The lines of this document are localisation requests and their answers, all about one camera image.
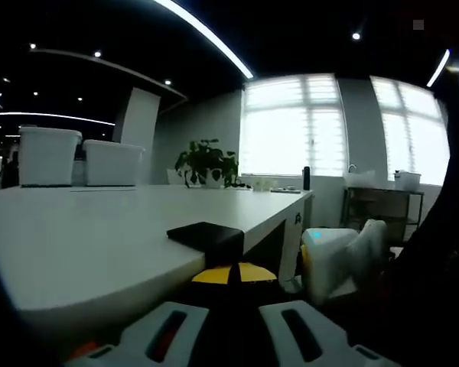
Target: black slot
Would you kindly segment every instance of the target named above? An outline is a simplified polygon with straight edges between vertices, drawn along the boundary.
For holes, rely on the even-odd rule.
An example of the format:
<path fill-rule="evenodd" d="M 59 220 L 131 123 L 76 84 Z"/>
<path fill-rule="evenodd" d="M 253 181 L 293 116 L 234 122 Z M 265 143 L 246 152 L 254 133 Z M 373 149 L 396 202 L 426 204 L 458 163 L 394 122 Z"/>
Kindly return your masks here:
<path fill-rule="evenodd" d="M 282 317 L 288 324 L 292 336 L 298 344 L 299 350 L 305 362 L 318 359 L 323 354 L 320 346 L 308 329 L 304 321 L 295 310 L 282 311 Z"/>
<path fill-rule="evenodd" d="M 149 359 L 155 362 L 163 362 L 170 349 L 171 342 L 174 340 L 175 335 L 177 335 L 186 317 L 187 315 L 185 313 L 174 311 L 170 317 L 166 319 L 155 339 L 146 349 L 145 355 Z"/>
<path fill-rule="evenodd" d="M 368 359 L 373 359 L 373 360 L 379 359 L 378 356 L 376 356 L 375 354 L 372 354 L 367 349 L 364 349 L 364 348 L 361 348 L 361 347 L 358 346 L 358 347 L 355 348 L 355 350 L 357 352 L 359 352 L 360 354 L 362 354 L 363 356 L 367 357 Z"/>
<path fill-rule="evenodd" d="M 91 354 L 89 356 L 89 358 L 94 358 L 94 359 L 95 358 L 99 358 L 99 357 L 103 356 L 104 354 L 110 352 L 111 350 L 112 350 L 112 347 L 111 346 L 107 346 L 106 348 L 101 349 L 100 351 Z"/>

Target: white storage box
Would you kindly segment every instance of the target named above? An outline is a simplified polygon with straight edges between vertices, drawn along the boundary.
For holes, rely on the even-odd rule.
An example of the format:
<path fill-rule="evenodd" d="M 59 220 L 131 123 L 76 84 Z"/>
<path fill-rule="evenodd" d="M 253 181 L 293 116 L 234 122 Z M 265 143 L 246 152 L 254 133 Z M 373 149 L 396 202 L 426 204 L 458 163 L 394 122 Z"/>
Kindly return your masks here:
<path fill-rule="evenodd" d="M 20 129 L 19 182 L 22 186 L 69 186 L 80 132 L 58 128 Z"/>
<path fill-rule="evenodd" d="M 144 148 L 85 140 L 87 186 L 135 186 Z"/>
<path fill-rule="evenodd" d="M 395 190 L 416 191 L 420 186 L 421 174 L 400 171 L 395 173 Z"/>

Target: desk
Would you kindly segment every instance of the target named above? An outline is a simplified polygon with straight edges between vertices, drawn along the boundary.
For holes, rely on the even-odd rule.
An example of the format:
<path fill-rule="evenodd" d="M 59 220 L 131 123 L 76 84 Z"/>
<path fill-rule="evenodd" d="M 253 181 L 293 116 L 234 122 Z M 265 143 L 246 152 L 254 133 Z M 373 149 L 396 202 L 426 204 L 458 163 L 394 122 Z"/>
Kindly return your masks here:
<path fill-rule="evenodd" d="M 241 229 L 244 252 L 285 220 L 279 280 L 294 276 L 311 192 L 136 188 L 0 191 L 0 274 L 23 317 L 47 335 L 146 312 L 204 268 L 166 231 L 195 222 Z"/>

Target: white plant pot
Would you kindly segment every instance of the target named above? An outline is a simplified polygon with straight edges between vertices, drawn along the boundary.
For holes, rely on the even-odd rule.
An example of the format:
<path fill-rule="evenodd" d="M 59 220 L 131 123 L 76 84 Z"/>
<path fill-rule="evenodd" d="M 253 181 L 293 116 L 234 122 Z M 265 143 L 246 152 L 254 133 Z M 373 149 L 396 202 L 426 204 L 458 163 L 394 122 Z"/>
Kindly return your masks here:
<path fill-rule="evenodd" d="M 143 147 L 85 140 L 87 186 L 135 186 Z"/>
<path fill-rule="evenodd" d="M 216 181 L 213 178 L 213 171 L 215 170 L 207 170 L 206 184 L 204 186 L 208 189 L 220 189 L 223 185 L 223 176 L 221 176 L 220 179 Z"/>
<path fill-rule="evenodd" d="M 22 186 L 70 186 L 80 132 L 58 128 L 20 129 L 19 180 Z"/>

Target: black object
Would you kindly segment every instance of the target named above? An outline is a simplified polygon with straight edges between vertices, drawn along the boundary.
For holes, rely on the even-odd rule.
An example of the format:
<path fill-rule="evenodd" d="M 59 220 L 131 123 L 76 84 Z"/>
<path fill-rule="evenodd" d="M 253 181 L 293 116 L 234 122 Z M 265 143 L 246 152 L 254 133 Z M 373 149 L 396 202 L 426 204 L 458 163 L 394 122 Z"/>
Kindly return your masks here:
<path fill-rule="evenodd" d="M 170 229 L 169 239 L 202 251 L 206 255 L 206 267 L 214 268 L 241 260 L 245 234 L 239 229 L 199 222 Z"/>
<path fill-rule="evenodd" d="M 303 190 L 309 190 L 311 187 L 311 170 L 308 166 L 303 170 Z"/>

